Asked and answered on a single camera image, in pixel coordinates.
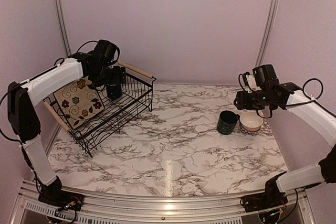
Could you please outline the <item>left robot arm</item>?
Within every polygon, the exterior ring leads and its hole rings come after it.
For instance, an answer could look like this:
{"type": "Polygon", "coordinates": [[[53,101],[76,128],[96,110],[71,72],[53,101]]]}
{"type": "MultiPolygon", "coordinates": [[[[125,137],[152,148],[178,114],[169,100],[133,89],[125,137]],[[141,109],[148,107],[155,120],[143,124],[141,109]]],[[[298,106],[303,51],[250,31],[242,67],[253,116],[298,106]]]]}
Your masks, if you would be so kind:
{"type": "Polygon", "coordinates": [[[83,77],[88,77],[96,86],[107,83],[112,76],[110,67],[118,62],[119,55],[119,49],[78,52],[34,77],[12,82],[3,96],[7,100],[8,121],[18,137],[15,141],[41,185],[40,194],[56,206],[66,202],[66,193],[44,151],[35,107],[55,91],[83,77]]]}

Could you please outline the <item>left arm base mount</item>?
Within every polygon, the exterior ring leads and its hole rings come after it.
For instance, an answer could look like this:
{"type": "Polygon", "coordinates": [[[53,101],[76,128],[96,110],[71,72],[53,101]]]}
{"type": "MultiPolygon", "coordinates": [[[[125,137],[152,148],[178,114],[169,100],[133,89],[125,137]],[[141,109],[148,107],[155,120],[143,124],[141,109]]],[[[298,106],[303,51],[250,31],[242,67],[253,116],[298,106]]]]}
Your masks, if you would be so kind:
{"type": "Polygon", "coordinates": [[[48,199],[46,196],[43,196],[42,194],[39,195],[38,200],[40,202],[59,207],[62,209],[65,209],[65,207],[70,204],[71,202],[74,202],[75,205],[70,207],[70,209],[74,209],[76,211],[80,211],[84,195],[78,194],[78,193],[72,193],[68,191],[61,191],[60,195],[56,197],[57,199],[48,199]]]}

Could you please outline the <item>beige ceramic bowl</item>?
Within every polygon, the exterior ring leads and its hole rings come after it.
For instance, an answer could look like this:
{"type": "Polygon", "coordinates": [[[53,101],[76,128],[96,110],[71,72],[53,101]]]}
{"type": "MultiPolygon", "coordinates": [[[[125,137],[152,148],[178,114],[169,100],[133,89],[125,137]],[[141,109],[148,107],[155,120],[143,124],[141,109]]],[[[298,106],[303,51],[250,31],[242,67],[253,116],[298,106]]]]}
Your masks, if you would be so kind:
{"type": "Polygon", "coordinates": [[[254,132],[260,130],[264,120],[256,112],[249,111],[240,115],[239,122],[245,129],[254,132]]]}

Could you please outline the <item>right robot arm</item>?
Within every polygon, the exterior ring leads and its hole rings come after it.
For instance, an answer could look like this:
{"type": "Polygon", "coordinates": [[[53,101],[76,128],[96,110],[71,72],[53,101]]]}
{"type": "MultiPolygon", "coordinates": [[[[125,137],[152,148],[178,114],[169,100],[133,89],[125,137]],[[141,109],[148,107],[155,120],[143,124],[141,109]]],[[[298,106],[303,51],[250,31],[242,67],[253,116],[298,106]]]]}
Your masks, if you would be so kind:
{"type": "Polygon", "coordinates": [[[240,90],[233,101],[239,110],[263,109],[277,106],[303,120],[331,147],[331,151],[318,163],[291,172],[279,174],[265,183],[260,203],[271,207],[281,194],[290,190],[335,183],[335,114],[322,106],[316,98],[309,97],[303,88],[292,82],[277,84],[271,89],[254,92],[240,90]]]}

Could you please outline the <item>square floral ceramic plate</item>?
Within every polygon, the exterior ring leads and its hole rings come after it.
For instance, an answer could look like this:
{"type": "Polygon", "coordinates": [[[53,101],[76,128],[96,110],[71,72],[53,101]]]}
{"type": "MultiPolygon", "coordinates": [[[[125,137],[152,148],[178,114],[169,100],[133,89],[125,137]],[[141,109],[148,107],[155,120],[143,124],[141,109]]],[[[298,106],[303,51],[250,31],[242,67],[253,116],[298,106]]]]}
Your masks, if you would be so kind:
{"type": "Polygon", "coordinates": [[[61,115],[75,130],[104,111],[98,91],[88,77],[74,81],[53,93],[61,115]]]}

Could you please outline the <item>dark green mug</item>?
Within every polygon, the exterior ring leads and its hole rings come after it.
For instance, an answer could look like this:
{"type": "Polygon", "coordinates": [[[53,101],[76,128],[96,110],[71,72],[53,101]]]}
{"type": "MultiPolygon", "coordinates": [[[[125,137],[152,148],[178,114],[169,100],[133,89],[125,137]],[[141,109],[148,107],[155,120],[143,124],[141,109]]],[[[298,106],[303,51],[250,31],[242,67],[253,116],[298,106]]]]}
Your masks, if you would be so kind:
{"type": "Polygon", "coordinates": [[[222,111],[219,115],[216,129],[222,135],[230,135],[239,119],[239,114],[229,110],[222,111]]]}

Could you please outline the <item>black wire dish rack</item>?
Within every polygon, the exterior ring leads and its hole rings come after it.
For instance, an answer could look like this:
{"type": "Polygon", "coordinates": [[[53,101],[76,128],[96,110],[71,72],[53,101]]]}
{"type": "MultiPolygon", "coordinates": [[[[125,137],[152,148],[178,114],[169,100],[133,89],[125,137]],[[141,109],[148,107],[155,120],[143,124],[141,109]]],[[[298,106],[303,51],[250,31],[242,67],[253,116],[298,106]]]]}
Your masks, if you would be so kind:
{"type": "Polygon", "coordinates": [[[104,111],[79,128],[72,130],[63,115],[53,93],[44,99],[44,104],[59,125],[88,155],[110,135],[121,130],[129,121],[137,118],[143,111],[152,110],[153,83],[152,75],[128,64],[120,63],[126,68],[126,83],[121,84],[121,98],[111,101],[107,96],[106,86],[95,87],[104,104],[104,111]]]}

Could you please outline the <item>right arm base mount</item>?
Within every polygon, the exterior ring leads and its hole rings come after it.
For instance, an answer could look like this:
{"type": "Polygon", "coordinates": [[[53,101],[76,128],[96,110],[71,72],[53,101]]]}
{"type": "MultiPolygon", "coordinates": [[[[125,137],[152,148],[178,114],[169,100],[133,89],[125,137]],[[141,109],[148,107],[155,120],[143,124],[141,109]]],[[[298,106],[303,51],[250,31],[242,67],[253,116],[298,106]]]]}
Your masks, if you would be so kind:
{"type": "Polygon", "coordinates": [[[268,208],[286,205],[287,195],[282,193],[279,196],[266,196],[265,193],[245,195],[240,199],[240,205],[246,212],[260,211],[268,208]]]}

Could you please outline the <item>dark blue mug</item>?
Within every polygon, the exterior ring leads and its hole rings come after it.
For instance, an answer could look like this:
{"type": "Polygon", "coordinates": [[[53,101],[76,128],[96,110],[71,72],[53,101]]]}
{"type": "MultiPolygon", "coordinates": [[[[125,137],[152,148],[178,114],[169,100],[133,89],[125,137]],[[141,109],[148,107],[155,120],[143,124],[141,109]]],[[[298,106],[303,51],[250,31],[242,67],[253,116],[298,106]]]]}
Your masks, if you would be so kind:
{"type": "Polygon", "coordinates": [[[122,96],[121,84],[108,84],[106,86],[107,96],[111,101],[117,100],[122,96]]]}

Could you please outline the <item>blue zigzag patterned bowl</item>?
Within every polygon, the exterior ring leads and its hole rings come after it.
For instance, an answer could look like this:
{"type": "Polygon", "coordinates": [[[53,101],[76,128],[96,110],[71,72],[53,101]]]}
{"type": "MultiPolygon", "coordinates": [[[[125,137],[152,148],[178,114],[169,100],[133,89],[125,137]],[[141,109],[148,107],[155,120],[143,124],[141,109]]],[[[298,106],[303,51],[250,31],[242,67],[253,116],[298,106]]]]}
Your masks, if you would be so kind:
{"type": "Polygon", "coordinates": [[[258,131],[249,131],[247,129],[245,129],[241,124],[239,125],[239,128],[241,130],[242,133],[246,134],[246,135],[257,135],[259,133],[259,130],[258,131]]]}

